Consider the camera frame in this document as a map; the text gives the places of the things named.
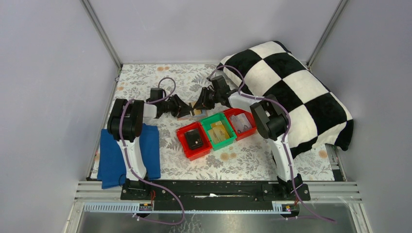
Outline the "gold credit card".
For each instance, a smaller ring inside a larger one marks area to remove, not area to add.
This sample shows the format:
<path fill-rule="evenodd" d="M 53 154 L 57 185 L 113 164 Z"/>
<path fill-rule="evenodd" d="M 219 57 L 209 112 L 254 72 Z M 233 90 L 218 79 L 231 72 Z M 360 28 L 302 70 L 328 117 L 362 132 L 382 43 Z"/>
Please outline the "gold credit card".
<path fill-rule="evenodd" d="M 193 117 L 198 117 L 198 116 L 200 116 L 200 115 L 202 115 L 202 114 L 203 114 L 203 110 L 193 109 L 193 110 L 191 111 L 191 116 L 193 116 Z"/>

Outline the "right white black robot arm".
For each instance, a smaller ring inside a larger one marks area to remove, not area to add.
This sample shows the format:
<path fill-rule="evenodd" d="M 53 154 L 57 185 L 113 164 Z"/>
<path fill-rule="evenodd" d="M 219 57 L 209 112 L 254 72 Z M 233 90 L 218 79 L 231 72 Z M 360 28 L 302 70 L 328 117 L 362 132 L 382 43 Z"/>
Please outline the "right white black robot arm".
<path fill-rule="evenodd" d="M 196 101 L 195 109 L 210 110 L 217 103 L 229 108 L 238 108 L 252 114 L 257 131 L 267 140 L 276 164 L 279 184 L 289 193 L 302 184 L 302 179 L 294 169 L 292 153 L 288 143 L 291 120 L 286 109 L 274 95 L 257 97 L 230 89 L 223 76 L 210 79 L 212 85 L 203 87 Z"/>

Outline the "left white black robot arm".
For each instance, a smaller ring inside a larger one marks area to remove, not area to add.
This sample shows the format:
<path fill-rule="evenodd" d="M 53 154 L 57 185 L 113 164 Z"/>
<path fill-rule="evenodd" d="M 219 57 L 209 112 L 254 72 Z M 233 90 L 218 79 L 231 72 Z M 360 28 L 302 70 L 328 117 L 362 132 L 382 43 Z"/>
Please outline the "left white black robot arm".
<path fill-rule="evenodd" d="M 178 95 L 159 87 L 151 88 L 147 100 L 115 100 L 107 131 L 120 147 L 126 179 L 139 182 L 161 177 L 159 130 L 144 119 L 158 119 L 165 113 L 181 118 L 192 110 Z"/>

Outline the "black card stack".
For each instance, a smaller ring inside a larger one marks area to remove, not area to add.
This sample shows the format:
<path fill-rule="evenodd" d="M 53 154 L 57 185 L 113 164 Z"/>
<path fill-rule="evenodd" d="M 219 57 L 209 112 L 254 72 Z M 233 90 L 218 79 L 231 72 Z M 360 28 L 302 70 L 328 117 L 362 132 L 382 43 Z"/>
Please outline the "black card stack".
<path fill-rule="evenodd" d="M 184 136 L 190 150 L 196 150 L 204 145 L 198 129 L 189 130 L 184 133 Z"/>

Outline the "gold credit cards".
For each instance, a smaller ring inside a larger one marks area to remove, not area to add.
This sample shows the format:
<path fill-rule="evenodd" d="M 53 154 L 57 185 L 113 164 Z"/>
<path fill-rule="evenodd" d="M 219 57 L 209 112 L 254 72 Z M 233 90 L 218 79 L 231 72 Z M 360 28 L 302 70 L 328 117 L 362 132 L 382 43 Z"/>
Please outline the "gold credit cards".
<path fill-rule="evenodd" d="M 214 122 L 210 126 L 211 129 L 208 130 L 207 133 L 214 144 L 221 143 L 230 138 L 225 126 L 221 121 Z"/>

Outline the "silver white credit cards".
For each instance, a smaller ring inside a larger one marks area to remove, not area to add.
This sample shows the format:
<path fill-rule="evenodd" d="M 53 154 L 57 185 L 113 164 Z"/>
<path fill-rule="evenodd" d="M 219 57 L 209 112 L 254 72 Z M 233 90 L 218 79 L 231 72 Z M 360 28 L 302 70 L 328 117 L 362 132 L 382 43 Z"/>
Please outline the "silver white credit cards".
<path fill-rule="evenodd" d="M 232 115 L 229 117 L 230 122 L 232 123 L 234 130 L 236 133 L 244 133 L 248 130 L 252 129 L 252 125 L 248 120 L 245 113 L 241 113 L 238 115 Z"/>

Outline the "right red plastic bin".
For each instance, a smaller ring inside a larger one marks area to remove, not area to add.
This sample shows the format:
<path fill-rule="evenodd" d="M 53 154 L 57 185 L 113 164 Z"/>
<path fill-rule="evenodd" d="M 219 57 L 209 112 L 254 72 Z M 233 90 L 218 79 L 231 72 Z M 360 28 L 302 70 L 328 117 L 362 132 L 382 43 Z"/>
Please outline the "right red plastic bin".
<path fill-rule="evenodd" d="M 253 135 L 257 128 L 250 112 L 238 108 L 230 108 L 223 111 L 236 134 L 236 141 Z"/>

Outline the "red plastic bin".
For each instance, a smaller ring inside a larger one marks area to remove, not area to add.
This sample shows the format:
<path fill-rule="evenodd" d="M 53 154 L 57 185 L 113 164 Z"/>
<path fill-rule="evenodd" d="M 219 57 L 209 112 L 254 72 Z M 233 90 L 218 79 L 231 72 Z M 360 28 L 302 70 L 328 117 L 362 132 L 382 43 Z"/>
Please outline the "red plastic bin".
<path fill-rule="evenodd" d="M 230 108 L 223 111 L 236 134 L 236 141 L 253 135 L 257 128 L 250 112 L 238 108 Z"/>
<path fill-rule="evenodd" d="M 177 129 L 176 135 L 183 147 L 185 156 L 190 161 L 201 158 L 212 150 L 212 145 L 198 121 Z"/>

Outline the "green plastic bin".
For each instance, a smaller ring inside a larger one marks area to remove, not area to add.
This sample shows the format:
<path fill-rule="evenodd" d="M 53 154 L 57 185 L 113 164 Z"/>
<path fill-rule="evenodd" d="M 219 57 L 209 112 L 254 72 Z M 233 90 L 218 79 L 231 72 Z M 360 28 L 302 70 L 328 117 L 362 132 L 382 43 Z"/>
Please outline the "green plastic bin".
<path fill-rule="evenodd" d="M 214 151 L 232 144 L 237 138 L 226 116 L 222 112 L 208 116 L 200 120 L 200 123 Z"/>

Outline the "left red plastic bin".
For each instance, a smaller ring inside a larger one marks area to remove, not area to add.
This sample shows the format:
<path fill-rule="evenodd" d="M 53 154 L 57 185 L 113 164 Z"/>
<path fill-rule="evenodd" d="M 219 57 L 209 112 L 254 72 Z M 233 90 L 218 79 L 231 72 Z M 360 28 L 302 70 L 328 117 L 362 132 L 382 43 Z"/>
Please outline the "left red plastic bin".
<path fill-rule="evenodd" d="M 201 158 L 212 150 L 212 145 L 198 121 L 177 129 L 176 135 L 183 147 L 185 156 L 190 161 Z"/>

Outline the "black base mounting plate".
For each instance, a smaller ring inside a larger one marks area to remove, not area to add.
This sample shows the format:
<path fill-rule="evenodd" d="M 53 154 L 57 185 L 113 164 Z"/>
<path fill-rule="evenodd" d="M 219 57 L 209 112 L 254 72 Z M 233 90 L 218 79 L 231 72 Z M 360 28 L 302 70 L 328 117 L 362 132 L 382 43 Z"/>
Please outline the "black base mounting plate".
<path fill-rule="evenodd" d="M 208 180 L 156 180 L 149 185 L 141 181 L 126 180 L 120 194 L 121 200 L 172 200 L 194 197 L 247 197 L 258 201 L 295 201 L 296 194 L 301 200 L 310 200 L 307 184 L 298 183 L 296 191 L 291 182 L 277 181 L 208 181 Z"/>

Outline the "blue folded cloth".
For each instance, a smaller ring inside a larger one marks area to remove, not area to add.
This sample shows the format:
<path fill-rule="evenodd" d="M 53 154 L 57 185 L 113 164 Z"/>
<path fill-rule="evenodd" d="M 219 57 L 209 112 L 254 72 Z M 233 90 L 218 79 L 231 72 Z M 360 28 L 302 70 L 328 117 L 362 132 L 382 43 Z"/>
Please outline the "blue folded cloth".
<path fill-rule="evenodd" d="M 139 143 L 148 179 L 161 178 L 158 128 L 143 124 Z M 97 179 L 102 182 L 102 189 L 122 186 L 125 183 L 125 174 L 126 166 L 118 142 L 106 129 L 102 129 L 97 175 Z"/>

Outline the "black white checkered blanket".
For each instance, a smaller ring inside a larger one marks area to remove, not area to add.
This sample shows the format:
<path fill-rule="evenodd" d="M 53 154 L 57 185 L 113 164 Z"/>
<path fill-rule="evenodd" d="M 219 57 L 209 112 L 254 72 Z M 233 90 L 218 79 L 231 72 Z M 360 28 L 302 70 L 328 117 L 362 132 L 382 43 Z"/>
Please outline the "black white checkered blanket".
<path fill-rule="evenodd" d="M 219 70 L 243 93 L 273 95 L 291 117 L 292 156 L 331 144 L 348 150 L 354 120 L 338 98 L 279 41 L 269 41 L 223 58 Z"/>

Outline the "aluminium frame rail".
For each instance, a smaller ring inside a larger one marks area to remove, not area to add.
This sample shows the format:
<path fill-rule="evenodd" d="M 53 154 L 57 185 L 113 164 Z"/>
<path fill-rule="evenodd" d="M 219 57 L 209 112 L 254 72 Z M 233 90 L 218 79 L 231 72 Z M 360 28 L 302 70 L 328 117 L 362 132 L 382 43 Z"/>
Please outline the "aluminium frame rail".
<path fill-rule="evenodd" d="M 75 201 L 84 202 L 85 210 L 91 212 L 113 213 L 181 213 L 177 201 L 159 200 L 121 200 L 123 191 L 119 187 L 103 190 L 99 182 L 79 182 Z M 306 204 L 359 204 L 362 202 L 357 186 L 353 183 L 342 188 L 327 186 L 316 182 L 309 185 L 310 200 Z M 184 210 L 188 214 L 200 213 L 276 213 L 289 214 L 287 206 L 294 204 L 293 200 L 259 200 L 258 198 L 241 198 L 235 196 L 180 198 Z"/>

